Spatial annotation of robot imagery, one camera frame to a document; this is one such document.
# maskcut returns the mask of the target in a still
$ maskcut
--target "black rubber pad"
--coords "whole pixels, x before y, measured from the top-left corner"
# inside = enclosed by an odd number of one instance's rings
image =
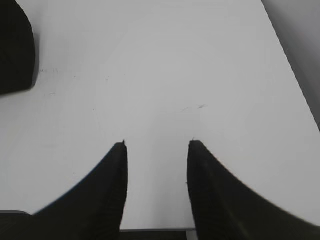
[[[117,143],[79,184],[1,240],[116,240],[128,189],[128,153]]]
[[[201,141],[189,144],[187,183],[199,240],[320,240],[318,226],[249,189]]]
[[[0,95],[29,89],[35,68],[31,24],[15,0],[0,0]]]

